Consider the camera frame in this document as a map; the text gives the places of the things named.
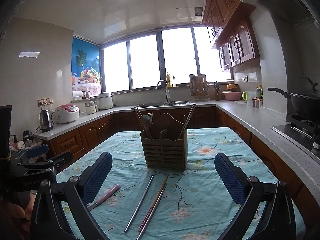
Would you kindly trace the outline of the person's left hand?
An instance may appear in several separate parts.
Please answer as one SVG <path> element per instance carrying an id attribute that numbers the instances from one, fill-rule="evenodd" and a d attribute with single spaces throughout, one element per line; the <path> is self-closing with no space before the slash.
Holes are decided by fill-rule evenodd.
<path id="1" fill-rule="evenodd" d="M 29 239 L 35 195 L 30 194 L 26 208 L 1 198 L 1 239 Z"/>

